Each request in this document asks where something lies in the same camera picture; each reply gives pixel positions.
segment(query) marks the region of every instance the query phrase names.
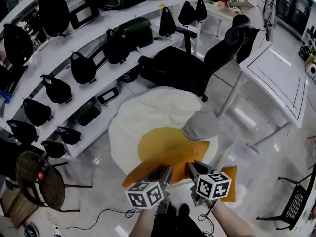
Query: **white desk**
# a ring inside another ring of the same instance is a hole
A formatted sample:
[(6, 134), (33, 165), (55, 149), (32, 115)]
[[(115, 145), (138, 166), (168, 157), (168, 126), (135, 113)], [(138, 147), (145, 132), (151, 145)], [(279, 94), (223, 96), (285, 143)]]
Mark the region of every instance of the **white desk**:
[(206, 4), (206, 10), (208, 15), (217, 17), (219, 19), (219, 24), (216, 31), (217, 37), (219, 37), (223, 20), (232, 22), (236, 15), (241, 14), (239, 9), (232, 9), (218, 2), (214, 4)]
[(308, 81), (305, 74), (296, 67), (272, 43), (267, 42), (240, 64), (241, 72), (217, 118), (220, 120), (246, 78), (255, 81), (278, 104), (288, 122), (269, 136), (255, 143), (271, 138), (293, 123), (298, 129), (302, 126), (305, 112)]

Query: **chair wheel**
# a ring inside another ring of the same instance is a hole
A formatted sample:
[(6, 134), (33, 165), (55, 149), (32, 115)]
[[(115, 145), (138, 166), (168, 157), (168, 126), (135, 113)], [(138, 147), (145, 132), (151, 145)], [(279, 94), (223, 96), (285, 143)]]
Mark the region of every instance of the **chair wheel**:
[(203, 102), (207, 102), (207, 101), (208, 101), (208, 97), (207, 97), (206, 95), (203, 95), (203, 96), (202, 96), (202, 101), (203, 101)]

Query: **human arm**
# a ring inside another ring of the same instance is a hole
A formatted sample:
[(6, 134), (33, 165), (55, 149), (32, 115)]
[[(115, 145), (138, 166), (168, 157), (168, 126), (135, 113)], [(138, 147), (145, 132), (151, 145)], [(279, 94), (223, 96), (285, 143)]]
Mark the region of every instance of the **human arm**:
[(150, 210), (142, 210), (129, 237), (150, 237), (154, 226), (156, 211), (156, 206)]
[[(207, 201), (207, 206), (212, 208), (213, 205)], [(255, 237), (252, 228), (239, 216), (234, 214), (228, 207), (220, 200), (217, 201), (212, 213), (218, 223), (221, 225), (227, 237)]]

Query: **wicker chair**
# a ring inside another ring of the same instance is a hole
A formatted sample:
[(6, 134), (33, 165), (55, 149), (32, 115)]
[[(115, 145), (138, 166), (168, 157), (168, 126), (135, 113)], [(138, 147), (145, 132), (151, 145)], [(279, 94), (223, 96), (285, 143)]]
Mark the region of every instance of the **wicker chair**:
[[(44, 157), (32, 151), (23, 152), (16, 163), (15, 173), (18, 185), (28, 201), (41, 206), (50, 207), (60, 212), (80, 212), (80, 210), (61, 210), (65, 200), (65, 188), (92, 188), (92, 186), (69, 185), (65, 184), (60, 172), (55, 168), (66, 165), (61, 163), (51, 165)], [(43, 173), (43, 179), (38, 179), (38, 174)], [(36, 189), (33, 187), (38, 184), (44, 202), (39, 198)], [(27, 188), (33, 188), (34, 196)]]
[[(305, 190), (304, 187), (301, 185), (301, 182), (307, 179), (308, 177), (311, 177), (311, 179), (310, 179), (308, 188)], [(283, 222), (288, 223), (289, 226), (285, 228), (277, 228), (277, 230), (284, 230), (284, 229), (292, 230), (295, 227), (301, 214), (303, 213), (307, 199), (313, 188), (315, 177), (316, 177), (316, 164), (313, 166), (312, 173), (304, 177), (300, 181), (294, 181), (292, 179), (288, 179), (285, 177), (279, 177), (278, 178), (279, 180), (283, 179), (296, 185), (284, 211), (282, 212), (282, 215), (275, 216), (275, 217), (268, 217), (268, 218), (257, 217), (257, 220), (283, 221)]]

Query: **white shelf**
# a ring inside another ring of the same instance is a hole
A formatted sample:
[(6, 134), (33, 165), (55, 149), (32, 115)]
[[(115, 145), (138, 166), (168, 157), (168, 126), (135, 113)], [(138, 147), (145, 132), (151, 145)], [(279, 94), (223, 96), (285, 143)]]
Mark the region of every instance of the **white shelf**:
[(81, 85), (76, 83), (71, 70), (62, 70), (56, 78), (67, 83), (72, 90), (72, 101), (68, 104), (54, 104), (50, 101), (46, 94), (45, 87), (33, 98), (34, 100), (48, 105), (52, 109), (54, 118), (38, 128), (39, 142), (46, 140), (67, 118), (71, 116), (77, 109), (86, 103), (91, 97), (97, 95), (107, 85), (119, 78), (121, 75), (132, 69), (138, 64), (141, 55), (148, 57), (154, 56), (161, 50), (171, 46), (183, 39), (183, 35), (175, 33), (168, 40), (155, 40), (150, 46), (144, 47), (139, 52), (132, 52), (127, 61), (121, 64), (112, 65), (105, 63), (96, 74), (97, 81), (93, 84)]
[(87, 126), (77, 126), (76, 131), (82, 133), (81, 141), (74, 145), (67, 145), (72, 158), (76, 158), (79, 154), (81, 154), (83, 150), (85, 150), (108, 129), (109, 123), (118, 112), (121, 103), (126, 99), (126, 97), (133, 95), (134, 94), (123, 85), (120, 95), (116, 99), (112, 100), (107, 107), (103, 106), (102, 112), (98, 117), (96, 117)]
[(99, 18), (67, 37), (52, 38), (43, 50), (31, 57), (33, 63), (23, 74), (11, 102), (6, 105), (4, 119), (13, 118), (22, 105), (23, 99), (27, 98), (42, 81), (40, 78), (42, 74), (51, 73), (68, 59), (73, 51), (79, 50), (100, 37), (108, 28), (112, 29), (136, 17), (162, 9), (164, 6), (182, 4), (185, 1), (195, 0), (148, 0), (126, 10), (105, 11)]
[(9, 12), (9, 14), (6, 15), (6, 17), (1, 21), (0, 23), (0, 35), (2, 35), (2, 32), (4, 30), (4, 25), (11, 23), (14, 21), (17, 17), (21, 17), (21, 14), (26, 14), (28, 11), (25, 11), (25, 9), (30, 6), (33, 3), (36, 3), (38, 0), (22, 0), (19, 2), (19, 4)]

